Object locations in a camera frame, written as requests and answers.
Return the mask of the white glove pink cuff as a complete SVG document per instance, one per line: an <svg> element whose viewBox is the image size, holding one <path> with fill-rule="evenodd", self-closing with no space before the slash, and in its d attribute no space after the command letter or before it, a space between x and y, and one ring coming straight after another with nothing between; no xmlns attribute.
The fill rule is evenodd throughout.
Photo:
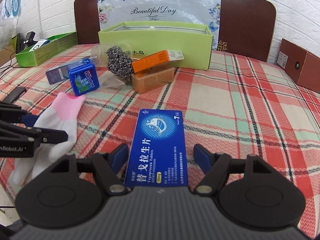
<svg viewBox="0 0 320 240"><path fill-rule="evenodd" d="M15 168L10 175L13 184L21 186L28 179L34 179L71 151L77 140L77 117L85 100L84 95L72 96L67 93L57 95L35 122L35 126L65 131L68 139L59 144L41 144L32 158L16 159Z"/></svg>

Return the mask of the blue medicine tablet box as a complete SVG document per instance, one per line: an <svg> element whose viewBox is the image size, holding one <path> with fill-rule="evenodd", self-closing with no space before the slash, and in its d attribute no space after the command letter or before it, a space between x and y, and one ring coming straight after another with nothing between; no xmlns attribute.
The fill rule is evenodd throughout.
<svg viewBox="0 0 320 240"><path fill-rule="evenodd" d="M181 111L139 111L127 162L125 185L129 188L188 186Z"/></svg>

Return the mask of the iridescent long toothpaste box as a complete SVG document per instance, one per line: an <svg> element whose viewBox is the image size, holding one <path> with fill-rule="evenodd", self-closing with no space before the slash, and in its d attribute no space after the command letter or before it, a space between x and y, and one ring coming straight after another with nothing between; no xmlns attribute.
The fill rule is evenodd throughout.
<svg viewBox="0 0 320 240"><path fill-rule="evenodd" d="M46 77L50 85L69 79L69 70L89 62L89 59L69 61L46 70Z"/></svg>

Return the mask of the blue mint tin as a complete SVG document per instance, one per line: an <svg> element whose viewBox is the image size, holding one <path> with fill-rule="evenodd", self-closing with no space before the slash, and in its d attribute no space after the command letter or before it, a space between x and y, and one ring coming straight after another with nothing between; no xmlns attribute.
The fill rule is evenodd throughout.
<svg viewBox="0 0 320 240"><path fill-rule="evenodd" d="M100 87L95 64L88 58L75 63L68 71L75 96L81 96Z"/></svg>

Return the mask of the steel wool scrubber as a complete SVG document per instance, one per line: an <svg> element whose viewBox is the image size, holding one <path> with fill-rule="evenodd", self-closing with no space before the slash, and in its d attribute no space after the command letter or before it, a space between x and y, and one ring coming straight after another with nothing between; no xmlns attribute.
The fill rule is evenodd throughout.
<svg viewBox="0 0 320 240"><path fill-rule="evenodd" d="M115 45L106 51L108 70L126 83L132 80L132 60L119 46Z"/></svg>

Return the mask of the green box lid tray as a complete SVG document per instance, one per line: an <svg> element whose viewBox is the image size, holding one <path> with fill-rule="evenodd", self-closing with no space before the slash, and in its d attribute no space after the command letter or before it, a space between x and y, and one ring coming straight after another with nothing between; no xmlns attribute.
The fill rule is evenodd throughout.
<svg viewBox="0 0 320 240"><path fill-rule="evenodd" d="M25 48L16 55L19 67L37 67L53 56L78 44L77 32L54 35L48 38L49 43L33 49L33 46Z"/></svg>

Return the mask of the white blue box in tray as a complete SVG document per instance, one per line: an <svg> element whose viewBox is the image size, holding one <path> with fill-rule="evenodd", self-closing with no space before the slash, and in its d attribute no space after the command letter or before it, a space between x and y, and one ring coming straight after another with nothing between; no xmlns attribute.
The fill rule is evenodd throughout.
<svg viewBox="0 0 320 240"><path fill-rule="evenodd" d="M37 49L39 49L40 47L46 45L50 43L50 40L48 39L43 39L43 40L39 40L38 42L36 42L31 48L29 51L35 51Z"/></svg>

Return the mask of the clear plastic bag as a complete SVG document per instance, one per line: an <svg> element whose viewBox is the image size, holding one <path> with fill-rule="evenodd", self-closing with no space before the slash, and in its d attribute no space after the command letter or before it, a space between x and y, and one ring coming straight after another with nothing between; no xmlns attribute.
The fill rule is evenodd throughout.
<svg viewBox="0 0 320 240"><path fill-rule="evenodd" d="M91 50L90 60L96 70L104 73L98 78L100 87L120 89L132 82L131 47L124 43L98 44Z"/></svg>

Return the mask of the gold copper box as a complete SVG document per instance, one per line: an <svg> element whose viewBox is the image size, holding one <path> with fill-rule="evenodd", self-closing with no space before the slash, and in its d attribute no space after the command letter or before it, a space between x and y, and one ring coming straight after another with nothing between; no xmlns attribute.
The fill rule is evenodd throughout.
<svg viewBox="0 0 320 240"><path fill-rule="evenodd" d="M136 93L142 94L171 83L174 80L174 74L174 67L153 67L132 74L132 88Z"/></svg>

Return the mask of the orange white medicine box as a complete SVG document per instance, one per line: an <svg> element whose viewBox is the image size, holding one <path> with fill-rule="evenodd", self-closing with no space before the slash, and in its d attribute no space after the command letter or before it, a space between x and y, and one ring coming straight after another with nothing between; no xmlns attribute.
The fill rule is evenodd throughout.
<svg viewBox="0 0 320 240"><path fill-rule="evenodd" d="M183 59L184 56L181 51L162 50L137 61L134 61L132 63L132 69L134 73L138 73L155 66L159 66L161 64L165 64L171 61L180 61Z"/></svg>

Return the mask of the light green shoe box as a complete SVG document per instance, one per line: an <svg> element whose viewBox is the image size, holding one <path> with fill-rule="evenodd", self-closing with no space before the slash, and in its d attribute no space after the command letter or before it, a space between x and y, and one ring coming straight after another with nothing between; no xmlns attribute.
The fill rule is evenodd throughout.
<svg viewBox="0 0 320 240"><path fill-rule="evenodd" d="M161 50L183 53L176 67L207 70L213 35L207 25L169 21L127 21L98 32L101 44L124 43L133 55L148 56Z"/></svg>

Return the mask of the brown cardboard box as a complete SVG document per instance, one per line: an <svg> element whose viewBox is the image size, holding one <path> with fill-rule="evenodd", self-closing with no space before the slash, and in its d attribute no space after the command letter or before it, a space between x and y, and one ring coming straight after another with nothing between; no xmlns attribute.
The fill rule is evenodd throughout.
<svg viewBox="0 0 320 240"><path fill-rule="evenodd" d="M320 91L320 59L306 49L282 39L277 65L299 86Z"/></svg>

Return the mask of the dark brown headboard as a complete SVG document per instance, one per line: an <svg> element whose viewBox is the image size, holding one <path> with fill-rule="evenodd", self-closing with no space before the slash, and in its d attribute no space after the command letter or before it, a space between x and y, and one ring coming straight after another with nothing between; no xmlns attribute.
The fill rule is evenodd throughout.
<svg viewBox="0 0 320 240"><path fill-rule="evenodd" d="M266 0L221 0L219 51L266 62L272 43L276 9ZM99 42L97 0L74 1L80 44Z"/></svg>

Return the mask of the floral plastic bedding bag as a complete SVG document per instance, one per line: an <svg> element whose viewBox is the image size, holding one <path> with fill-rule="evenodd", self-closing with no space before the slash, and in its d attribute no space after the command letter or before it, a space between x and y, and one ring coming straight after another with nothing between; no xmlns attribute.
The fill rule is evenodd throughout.
<svg viewBox="0 0 320 240"><path fill-rule="evenodd" d="M171 21L207 25L219 41L221 0L97 0L100 29L127 21Z"/></svg>

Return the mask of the black device by wall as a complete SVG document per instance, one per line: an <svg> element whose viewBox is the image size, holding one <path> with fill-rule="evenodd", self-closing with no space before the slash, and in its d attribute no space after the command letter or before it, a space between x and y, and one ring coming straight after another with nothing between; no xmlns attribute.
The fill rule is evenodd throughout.
<svg viewBox="0 0 320 240"><path fill-rule="evenodd" d="M31 31L23 37L20 33L16 35L16 53L20 53L25 48L35 45L37 42L34 41L35 32Z"/></svg>

